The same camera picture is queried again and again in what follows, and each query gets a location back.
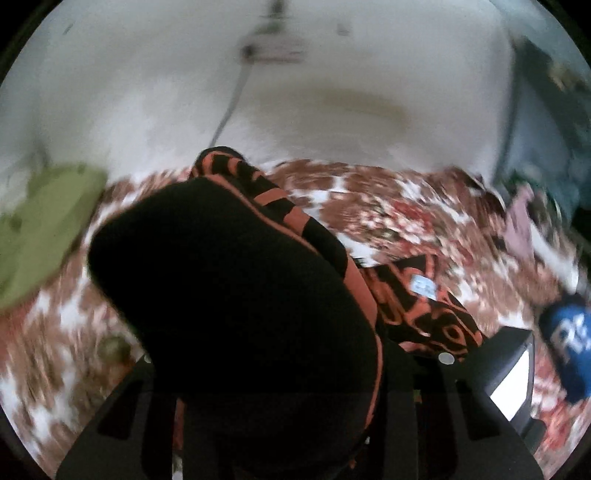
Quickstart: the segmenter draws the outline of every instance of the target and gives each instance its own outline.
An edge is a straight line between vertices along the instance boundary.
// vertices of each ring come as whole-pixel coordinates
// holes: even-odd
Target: black and orange pillow
[[[192,177],[101,228],[93,279],[243,468],[287,478],[346,463],[382,380],[368,286],[343,245],[234,150],[204,151]]]

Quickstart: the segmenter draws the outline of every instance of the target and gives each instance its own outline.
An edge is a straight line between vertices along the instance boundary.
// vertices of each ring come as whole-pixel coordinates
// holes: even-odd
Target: floral bedspread
[[[556,279],[542,265],[519,262],[497,248],[495,237],[504,228],[502,205],[461,170],[394,173],[295,160],[266,171],[363,265],[438,254],[444,261],[439,282],[488,336],[502,325],[535,330],[531,306],[558,296]],[[90,239],[110,216],[166,184],[185,180],[188,173],[138,176],[108,188],[60,274],[22,305],[0,314],[0,405],[52,477],[86,423],[142,355],[137,340],[90,282],[85,266]],[[112,339],[128,345],[128,355],[105,354]],[[548,426],[535,457],[550,478],[591,423],[591,406],[564,401],[541,342],[535,375],[532,413]],[[178,459],[174,470],[176,480],[181,476]]]

